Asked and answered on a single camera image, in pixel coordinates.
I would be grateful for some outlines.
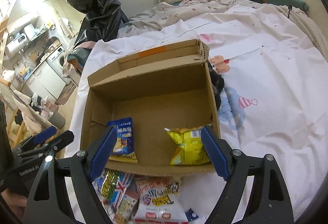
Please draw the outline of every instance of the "yellow snack bag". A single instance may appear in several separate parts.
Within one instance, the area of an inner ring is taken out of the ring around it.
[[[200,139],[201,128],[165,129],[178,145],[170,165],[203,165],[210,162]]]

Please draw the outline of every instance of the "snack bag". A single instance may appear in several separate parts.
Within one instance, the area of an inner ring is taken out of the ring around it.
[[[105,169],[102,175],[96,178],[92,184],[96,192],[104,196],[114,210],[117,210],[133,176],[130,173]]]
[[[117,130],[117,141],[109,160],[137,163],[133,148],[132,118],[109,121],[107,126],[114,126]]]
[[[197,214],[191,208],[189,208],[189,210],[186,212],[186,217],[188,219],[188,222],[194,221],[199,218],[199,216],[197,216]]]
[[[136,205],[136,203],[138,202],[138,199],[139,199],[139,194],[130,190],[127,190],[125,192],[125,195],[114,216],[114,221],[117,224],[125,224],[128,222],[132,210]]]
[[[179,202],[180,178],[136,178],[136,185],[140,202],[135,222],[188,223]]]
[[[200,129],[165,129],[178,145],[170,165],[203,165],[210,162],[200,139]]]

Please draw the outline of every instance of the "white bed sheet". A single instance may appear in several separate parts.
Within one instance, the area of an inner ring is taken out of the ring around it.
[[[230,58],[231,69],[223,74],[223,99],[234,88],[238,97],[258,102],[243,108],[247,115],[239,116],[244,119],[241,126],[238,117],[227,121],[221,116],[221,136],[247,155],[275,156],[297,219],[328,171],[328,64],[309,38],[271,5],[258,9],[234,6],[225,13],[180,20],[161,31],[97,42],[78,87],[70,128],[75,139],[65,157],[79,150],[88,75],[122,56],[192,38],[210,47],[210,57],[224,53]],[[225,111],[220,107],[219,114]],[[184,177],[180,201],[185,210],[192,207],[207,217],[224,185],[215,173]],[[70,180],[67,186],[75,216],[83,221]],[[248,180],[234,221],[242,218],[250,190]]]

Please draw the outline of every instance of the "digital display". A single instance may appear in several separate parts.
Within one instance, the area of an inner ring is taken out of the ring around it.
[[[25,36],[21,36],[21,37],[18,38],[18,42],[21,42],[24,39],[25,39]]]

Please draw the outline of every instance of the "cardboard box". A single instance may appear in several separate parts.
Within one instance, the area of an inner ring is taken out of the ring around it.
[[[220,136],[207,58],[208,47],[193,39],[120,58],[90,75],[80,148],[108,121],[132,117],[138,163],[109,160],[107,168],[152,176],[214,171],[211,163],[169,165],[177,145],[164,130],[212,123]]]

